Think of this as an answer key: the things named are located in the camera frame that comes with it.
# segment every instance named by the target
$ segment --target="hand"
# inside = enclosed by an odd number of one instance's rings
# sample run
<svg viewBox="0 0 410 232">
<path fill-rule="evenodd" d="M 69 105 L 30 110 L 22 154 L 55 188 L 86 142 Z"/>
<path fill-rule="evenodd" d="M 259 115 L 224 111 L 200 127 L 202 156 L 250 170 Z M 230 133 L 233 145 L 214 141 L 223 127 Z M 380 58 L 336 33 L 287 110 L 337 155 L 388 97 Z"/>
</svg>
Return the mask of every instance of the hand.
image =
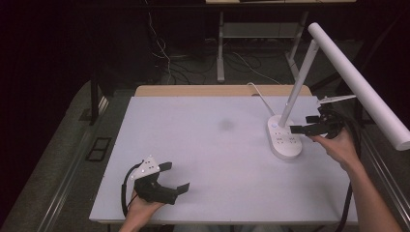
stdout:
<svg viewBox="0 0 410 232">
<path fill-rule="evenodd" d="M 160 202 L 147 202 L 139 198 L 135 190 L 132 192 L 132 199 L 126 220 L 120 229 L 121 232 L 138 231 L 150 220 L 154 212 L 164 205 Z"/>
<path fill-rule="evenodd" d="M 320 135 L 312 136 L 311 139 L 320 143 L 326 149 L 327 154 L 340 163 L 341 168 L 346 171 L 360 163 L 353 140 L 345 128 L 333 139 Z"/>
</svg>

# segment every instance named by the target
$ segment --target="white table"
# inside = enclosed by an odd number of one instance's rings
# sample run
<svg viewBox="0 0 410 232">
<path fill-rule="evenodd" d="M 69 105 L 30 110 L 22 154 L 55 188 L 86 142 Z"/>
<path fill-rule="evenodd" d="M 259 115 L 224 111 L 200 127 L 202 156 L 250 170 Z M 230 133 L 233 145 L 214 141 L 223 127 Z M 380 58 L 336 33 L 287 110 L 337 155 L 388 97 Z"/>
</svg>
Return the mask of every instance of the white table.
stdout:
<svg viewBox="0 0 410 232">
<path fill-rule="evenodd" d="M 281 112 L 287 97 L 266 99 L 275 112 Z M 291 119 L 304 125 L 305 116 L 318 114 L 316 101 L 299 97 Z M 159 209 L 151 223 L 339 221 L 349 184 L 346 173 L 319 144 L 304 136 L 298 158 L 276 158 L 267 138 L 269 117 L 259 97 L 132 98 L 90 219 L 124 220 L 120 204 L 124 177 L 134 164 L 152 155 L 159 163 L 173 162 L 171 170 L 161 173 L 160 184 L 176 188 L 190 183 L 190 190 L 175 205 Z M 131 181 L 128 187 L 130 198 Z M 348 222 L 357 222 L 354 201 Z"/>
</svg>

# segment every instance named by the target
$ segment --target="white desk lamp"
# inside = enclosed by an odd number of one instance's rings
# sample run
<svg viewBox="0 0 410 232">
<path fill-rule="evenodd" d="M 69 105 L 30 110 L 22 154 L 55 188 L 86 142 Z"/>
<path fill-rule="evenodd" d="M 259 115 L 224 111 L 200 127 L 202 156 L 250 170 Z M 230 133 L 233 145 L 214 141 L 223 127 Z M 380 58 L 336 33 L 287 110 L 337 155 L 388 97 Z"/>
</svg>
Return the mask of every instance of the white desk lamp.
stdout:
<svg viewBox="0 0 410 232">
<path fill-rule="evenodd" d="M 340 76 L 395 149 L 398 151 L 410 149 L 409 129 L 403 125 L 323 29 L 317 23 L 312 23 L 308 27 L 308 31 L 313 36 L 313 40 L 307 50 L 307 55 L 299 72 L 299 77 L 292 89 L 286 107 L 282 115 L 275 115 L 268 121 L 268 131 L 271 135 L 273 153 L 279 158 L 287 160 L 296 158 L 302 151 L 302 143 L 298 135 L 290 133 L 289 126 L 293 123 L 288 117 L 298 98 L 302 85 L 308 75 L 308 70 L 319 47 L 322 48 Z"/>
</svg>

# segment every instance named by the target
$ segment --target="gray floor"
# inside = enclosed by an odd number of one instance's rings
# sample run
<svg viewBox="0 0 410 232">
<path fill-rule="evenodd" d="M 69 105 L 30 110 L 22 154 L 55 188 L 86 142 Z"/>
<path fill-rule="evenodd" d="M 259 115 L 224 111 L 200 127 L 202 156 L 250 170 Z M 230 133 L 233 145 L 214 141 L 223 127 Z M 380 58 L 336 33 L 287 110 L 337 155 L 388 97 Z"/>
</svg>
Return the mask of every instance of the gray floor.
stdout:
<svg viewBox="0 0 410 232">
<path fill-rule="evenodd" d="M 337 45 L 350 59 L 355 57 L 361 47 L 359 42 L 337 42 Z M 293 77 L 283 56 L 284 51 L 289 47 L 290 41 L 228 42 L 225 46 L 225 84 L 247 84 L 250 81 L 255 84 L 275 84 L 272 80 L 250 71 L 242 59 L 245 59 L 259 73 L 281 84 L 291 84 Z M 301 65 L 307 48 L 308 43 L 304 42 L 298 49 L 295 57 L 298 67 Z M 206 55 L 200 59 L 191 59 L 186 54 L 178 52 L 168 54 L 175 62 L 170 65 L 170 70 L 177 77 L 177 84 L 188 84 L 188 82 L 190 84 L 217 84 L 216 45 L 210 41 L 204 49 Z M 232 52 L 241 54 L 242 58 Z M 164 72 L 159 84 L 174 84 L 175 79 L 169 77 L 165 59 L 163 63 L 165 64 Z M 334 71 L 324 54 L 319 52 L 307 77 L 306 85 L 326 78 Z M 333 96 L 337 85 L 338 81 L 335 81 L 315 94 L 321 97 Z M 88 217 L 134 90 L 117 90 L 113 97 L 103 101 L 102 115 L 97 123 L 94 126 L 88 126 L 88 121 L 79 119 L 83 118 L 84 110 L 90 108 L 89 89 L 89 83 L 87 83 L 73 99 L 66 117 L 50 141 L 1 231 L 107 230 L 106 225 L 90 221 Z M 372 134 L 380 133 L 377 128 L 371 129 Z M 107 155 L 101 162 L 86 161 L 85 156 L 97 137 L 112 138 Z M 376 185 L 384 189 L 384 186 L 377 182 L 377 174 L 371 170 L 370 173 Z M 389 198 L 388 193 L 383 191 L 383 194 Z M 111 230 L 117 231 L 119 226 L 112 225 Z M 298 225 L 292 228 L 294 231 L 312 231 L 317 228 L 317 225 Z M 335 228 L 335 225 L 327 225 L 320 231 L 333 231 Z M 350 225 L 344 231 L 358 231 L 358 227 Z"/>
</svg>

